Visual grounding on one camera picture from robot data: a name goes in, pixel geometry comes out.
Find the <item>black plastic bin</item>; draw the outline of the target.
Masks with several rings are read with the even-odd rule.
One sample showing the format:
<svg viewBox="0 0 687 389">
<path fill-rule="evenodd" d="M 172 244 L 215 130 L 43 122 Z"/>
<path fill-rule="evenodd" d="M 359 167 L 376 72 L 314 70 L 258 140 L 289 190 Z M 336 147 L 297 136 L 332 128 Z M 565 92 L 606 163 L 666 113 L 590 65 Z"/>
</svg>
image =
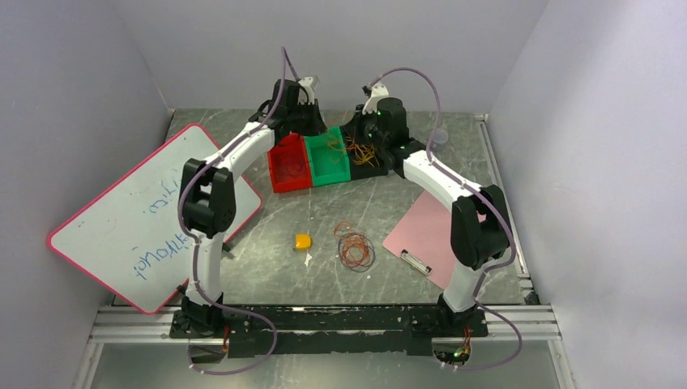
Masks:
<svg viewBox="0 0 687 389">
<path fill-rule="evenodd" d="M 342 125 L 339 131 L 344 141 L 352 181 L 388 174 L 388 169 L 378 156 L 374 145 L 355 128 L 353 122 Z"/>
</svg>

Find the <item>green plastic bin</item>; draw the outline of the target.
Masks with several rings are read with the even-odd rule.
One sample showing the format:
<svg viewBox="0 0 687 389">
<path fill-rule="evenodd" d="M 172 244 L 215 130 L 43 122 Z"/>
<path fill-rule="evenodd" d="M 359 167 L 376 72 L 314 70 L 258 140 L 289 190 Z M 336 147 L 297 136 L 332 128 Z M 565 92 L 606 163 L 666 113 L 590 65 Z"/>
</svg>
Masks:
<svg viewBox="0 0 687 389">
<path fill-rule="evenodd" d="M 314 186 L 326 186 L 351 180 L 348 158 L 338 127 L 331 127 L 325 134 L 305 137 Z"/>
</svg>

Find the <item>red plastic bin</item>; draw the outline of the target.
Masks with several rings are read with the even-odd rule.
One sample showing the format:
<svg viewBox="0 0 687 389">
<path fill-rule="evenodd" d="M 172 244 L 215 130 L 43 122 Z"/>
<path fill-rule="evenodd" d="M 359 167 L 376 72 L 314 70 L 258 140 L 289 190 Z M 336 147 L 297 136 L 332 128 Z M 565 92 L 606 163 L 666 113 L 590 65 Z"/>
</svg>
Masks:
<svg viewBox="0 0 687 389">
<path fill-rule="evenodd" d="M 287 135 L 267 153 L 272 190 L 287 193 L 313 186 L 303 138 Z"/>
</svg>

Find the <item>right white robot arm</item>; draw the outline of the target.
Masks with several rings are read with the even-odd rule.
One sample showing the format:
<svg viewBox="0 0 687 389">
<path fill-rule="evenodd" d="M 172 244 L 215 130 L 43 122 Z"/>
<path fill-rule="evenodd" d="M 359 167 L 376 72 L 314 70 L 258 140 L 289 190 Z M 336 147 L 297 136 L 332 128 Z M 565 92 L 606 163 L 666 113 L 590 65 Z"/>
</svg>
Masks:
<svg viewBox="0 0 687 389">
<path fill-rule="evenodd" d="M 454 270 L 437 301 L 437 325 L 448 336 L 458 335 L 477 310 L 486 276 L 505 266 L 501 257 L 514 244 L 503 190 L 470 182 L 411 137 L 398 98 L 359 104 L 349 124 L 356 139 L 370 144 L 389 170 L 422 187 L 450 212 Z"/>
</svg>

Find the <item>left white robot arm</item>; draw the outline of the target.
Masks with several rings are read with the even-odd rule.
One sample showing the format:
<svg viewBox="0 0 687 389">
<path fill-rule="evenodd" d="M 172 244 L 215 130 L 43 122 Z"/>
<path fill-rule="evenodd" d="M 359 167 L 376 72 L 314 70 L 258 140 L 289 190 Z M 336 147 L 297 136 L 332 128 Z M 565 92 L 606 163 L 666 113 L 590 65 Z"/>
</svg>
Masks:
<svg viewBox="0 0 687 389">
<path fill-rule="evenodd" d="M 315 97 L 318 78 L 276 81 L 244 128 L 218 152 L 183 166 L 177 218 L 193 242 L 190 275 L 177 323 L 212 337 L 224 330 L 220 261 L 224 236 L 237 215 L 238 178 L 287 135 L 316 136 L 326 125 Z"/>
</svg>

